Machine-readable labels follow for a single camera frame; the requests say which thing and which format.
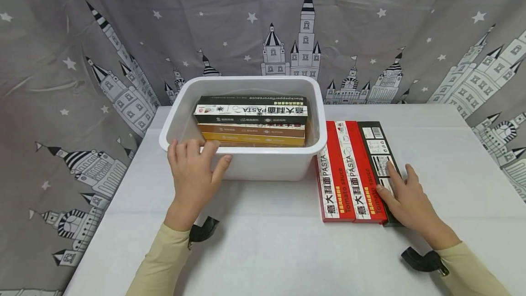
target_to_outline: white plastic bin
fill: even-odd
[[[309,101],[309,129],[304,148],[220,147],[214,160],[232,154],[225,179],[252,181],[299,181],[312,157],[327,141],[323,99],[317,82],[298,76],[199,77],[187,82],[177,96],[159,137],[167,151],[170,142],[203,139],[193,116],[202,95],[303,95]]]

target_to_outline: red pasta box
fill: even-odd
[[[385,178],[386,160],[394,162],[387,140],[368,142],[369,130],[377,125],[370,125],[372,122],[363,127],[359,126],[360,122],[326,123],[327,144],[316,162],[323,222],[399,225],[376,192],[380,178],[388,180],[388,176]]]

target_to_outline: beige sleeve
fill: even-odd
[[[190,255],[189,236],[190,231],[174,231],[161,225],[126,296],[172,296],[179,273]]]
[[[454,296],[509,296],[510,293],[491,274],[463,242],[436,251],[449,270],[442,281]]]

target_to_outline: black wrist strap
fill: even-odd
[[[192,244],[193,242],[201,242],[210,238],[212,234],[214,234],[218,223],[218,220],[208,216],[203,223],[203,226],[200,227],[194,224],[190,229],[189,243]]]
[[[440,255],[434,250],[422,256],[415,249],[409,247],[401,256],[416,271],[433,272],[438,270],[443,276],[449,275],[449,270],[442,262],[442,259],[440,259]]]

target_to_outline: gray curtain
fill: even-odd
[[[525,21],[524,0],[0,0],[0,294],[61,295],[157,106],[200,75],[453,105],[526,200]]]

